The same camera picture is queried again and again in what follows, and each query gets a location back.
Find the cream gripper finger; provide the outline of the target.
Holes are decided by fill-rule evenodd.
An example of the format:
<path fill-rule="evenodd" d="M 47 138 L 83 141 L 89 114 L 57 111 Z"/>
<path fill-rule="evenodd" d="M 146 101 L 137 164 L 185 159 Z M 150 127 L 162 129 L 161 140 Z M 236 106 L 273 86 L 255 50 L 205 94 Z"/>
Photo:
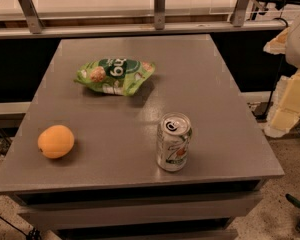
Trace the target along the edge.
<path fill-rule="evenodd" d="M 264 133 L 280 138 L 289 133 L 300 120 L 300 69 L 291 77 L 281 76 L 273 97 Z"/>
<path fill-rule="evenodd" d="M 273 55 L 284 54 L 289 30 L 290 28 L 282 30 L 275 38 L 267 42 L 263 51 Z"/>

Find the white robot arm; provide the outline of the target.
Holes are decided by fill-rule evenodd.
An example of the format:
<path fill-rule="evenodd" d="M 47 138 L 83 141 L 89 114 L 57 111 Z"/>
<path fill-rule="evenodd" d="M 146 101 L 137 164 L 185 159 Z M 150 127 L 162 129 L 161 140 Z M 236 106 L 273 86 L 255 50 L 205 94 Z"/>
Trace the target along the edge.
<path fill-rule="evenodd" d="M 265 134 L 280 138 L 300 120 L 300 14 L 289 27 L 267 42 L 263 50 L 273 55 L 284 54 L 286 62 L 297 68 L 291 77 L 279 79 L 267 115 Z"/>

